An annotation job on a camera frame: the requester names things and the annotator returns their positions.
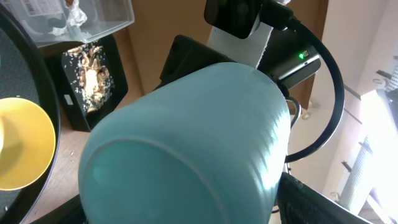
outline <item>brown wall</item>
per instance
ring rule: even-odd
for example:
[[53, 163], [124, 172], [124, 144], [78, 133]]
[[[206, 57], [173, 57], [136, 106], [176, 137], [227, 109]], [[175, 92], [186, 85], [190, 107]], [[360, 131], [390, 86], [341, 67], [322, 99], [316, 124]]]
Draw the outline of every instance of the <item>brown wall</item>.
[[[293, 9], [295, 17], [301, 20], [302, 24], [322, 39], [328, 3], [329, 0], [293, 0], [287, 6]], [[290, 95], [297, 99], [305, 109], [308, 109], [314, 79], [313, 75], [289, 90]]]
[[[144, 93], [160, 83], [165, 60], [173, 39], [187, 35], [206, 43], [211, 26], [203, 18], [206, 0], [133, 0], [135, 22], [129, 26], [132, 47]], [[323, 34], [328, 0], [293, 0], [288, 7], [319, 38]], [[297, 85], [291, 92], [307, 108], [313, 78]]]
[[174, 37], [187, 35], [206, 43], [211, 26], [203, 18], [205, 0], [133, 0], [135, 22], [129, 26], [144, 93], [160, 83], [160, 73]]

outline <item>bright light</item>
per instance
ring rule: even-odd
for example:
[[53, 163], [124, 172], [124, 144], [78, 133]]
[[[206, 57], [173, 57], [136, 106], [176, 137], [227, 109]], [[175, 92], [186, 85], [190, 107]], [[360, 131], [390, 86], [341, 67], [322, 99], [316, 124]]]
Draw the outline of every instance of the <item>bright light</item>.
[[394, 219], [398, 218], [398, 132], [384, 90], [374, 90], [361, 97], [361, 120], [368, 132], [369, 144], [376, 160], [375, 181], [381, 207]]

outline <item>clear plastic container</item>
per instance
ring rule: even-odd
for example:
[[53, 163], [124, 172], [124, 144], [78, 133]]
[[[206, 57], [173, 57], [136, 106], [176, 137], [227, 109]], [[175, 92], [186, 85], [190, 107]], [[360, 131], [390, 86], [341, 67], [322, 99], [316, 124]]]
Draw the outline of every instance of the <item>clear plastic container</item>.
[[[80, 27], [69, 22], [70, 8], [65, 0], [0, 2], [13, 13], [37, 45], [62, 41], [89, 43], [134, 22], [131, 0], [80, 0], [79, 8], [87, 16], [86, 22]], [[58, 31], [57, 35], [53, 34], [54, 30]]]

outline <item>light blue plastic cup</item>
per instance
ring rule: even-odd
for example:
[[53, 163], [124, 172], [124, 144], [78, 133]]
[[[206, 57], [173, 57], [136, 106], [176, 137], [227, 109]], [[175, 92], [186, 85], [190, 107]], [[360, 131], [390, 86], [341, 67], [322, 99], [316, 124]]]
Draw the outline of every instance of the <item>light blue plastic cup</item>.
[[268, 223], [290, 134], [263, 73], [219, 63], [114, 111], [79, 167], [90, 223]]

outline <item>black tray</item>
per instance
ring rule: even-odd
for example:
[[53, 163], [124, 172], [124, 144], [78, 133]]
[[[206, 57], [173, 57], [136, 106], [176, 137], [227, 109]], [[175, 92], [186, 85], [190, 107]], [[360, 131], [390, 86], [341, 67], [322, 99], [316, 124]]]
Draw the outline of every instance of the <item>black tray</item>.
[[63, 109], [72, 128], [78, 131], [91, 131], [99, 121], [114, 111], [128, 91], [123, 65], [114, 37], [112, 35], [103, 37], [96, 41], [95, 45], [103, 47], [101, 58], [106, 60], [101, 61], [101, 64], [108, 68], [114, 88], [111, 89], [112, 95], [104, 105], [98, 111], [92, 113], [87, 114], [84, 111], [82, 95], [76, 92], [76, 89], [82, 89], [76, 78], [78, 59], [70, 57], [65, 52], [45, 59]]
[[57, 140], [54, 157], [39, 179], [21, 190], [0, 191], [0, 224], [8, 224], [23, 221], [47, 183], [57, 155], [60, 109], [54, 85], [39, 51], [1, 4], [0, 54], [0, 98], [21, 97], [40, 105], [50, 116]]

